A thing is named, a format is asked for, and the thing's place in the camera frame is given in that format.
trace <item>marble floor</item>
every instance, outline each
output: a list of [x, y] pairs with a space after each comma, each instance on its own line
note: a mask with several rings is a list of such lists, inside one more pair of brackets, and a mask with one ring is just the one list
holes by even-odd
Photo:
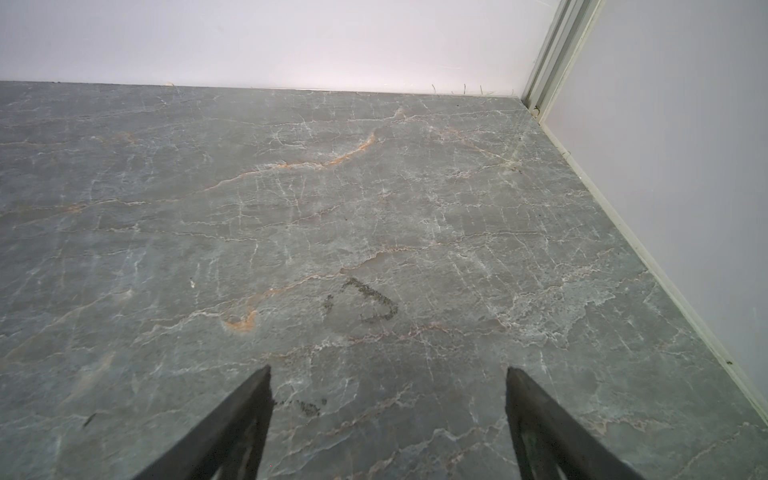
[[260, 478], [519, 478], [522, 366], [647, 478], [768, 429], [514, 98], [0, 84], [3, 478], [128, 479], [264, 364]]

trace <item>door frame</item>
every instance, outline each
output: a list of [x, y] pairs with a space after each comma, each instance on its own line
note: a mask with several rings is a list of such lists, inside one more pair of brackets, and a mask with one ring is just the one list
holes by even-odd
[[561, 0], [521, 100], [543, 123], [604, 0]]

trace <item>floor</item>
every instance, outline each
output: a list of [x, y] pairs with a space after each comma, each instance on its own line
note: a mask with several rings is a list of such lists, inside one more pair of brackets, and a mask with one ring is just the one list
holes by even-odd
[[252, 371], [261, 478], [518, 478], [522, 366], [647, 478], [768, 429], [514, 98], [0, 84], [4, 478], [130, 478]]

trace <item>white wall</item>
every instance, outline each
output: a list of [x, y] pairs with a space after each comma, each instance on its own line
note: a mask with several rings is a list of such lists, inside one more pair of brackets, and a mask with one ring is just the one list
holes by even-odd
[[0, 80], [509, 95], [558, 0], [1, 0]]
[[606, 0], [545, 124], [768, 397], [768, 2]]

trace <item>dark stain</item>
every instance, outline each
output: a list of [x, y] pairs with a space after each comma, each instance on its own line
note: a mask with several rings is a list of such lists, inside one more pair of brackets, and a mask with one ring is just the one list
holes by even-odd
[[89, 424], [89, 423], [91, 423], [91, 420], [93, 420], [95, 416], [96, 416], [96, 414], [95, 414], [95, 413], [91, 413], [91, 416], [89, 416], [89, 417], [88, 417], [88, 418], [85, 420], [85, 423], [83, 424], [83, 428], [87, 427], [87, 426], [88, 426], [88, 424]]
[[350, 285], [357, 288], [357, 291], [359, 291], [365, 298], [373, 298], [375, 301], [389, 308], [389, 312], [385, 313], [384, 315], [377, 314], [371, 316], [367, 319], [364, 319], [364, 322], [372, 322], [375, 320], [391, 320], [397, 314], [397, 304], [395, 302], [391, 301], [391, 299], [382, 295], [380, 292], [377, 292], [370, 286], [356, 279], [354, 276], [351, 276], [349, 280], [347, 280], [346, 283], [342, 285], [341, 290], [344, 290]]
[[331, 309], [333, 308], [333, 295], [328, 295], [323, 301], [323, 309], [326, 311], [326, 315], [331, 313]]
[[320, 409], [317, 408], [317, 405], [315, 405], [314, 403], [305, 403], [305, 402], [299, 401], [299, 408], [301, 408], [301, 412], [304, 414], [304, 416], [307, 416], [307, 417], [320, 416]]
[[[323, 405], [327, 404], [328, 400], [323, 399], [321, 403]], [[314, 403], [310, 402], [303, 402], [301, 400], [280, 400], [276, 403], [278, 406], [283, 405], [298, 405], [299, 410], [304, 414], [305, 417], [319, 417], [320, 416], [320, 408], [315, 405]]]

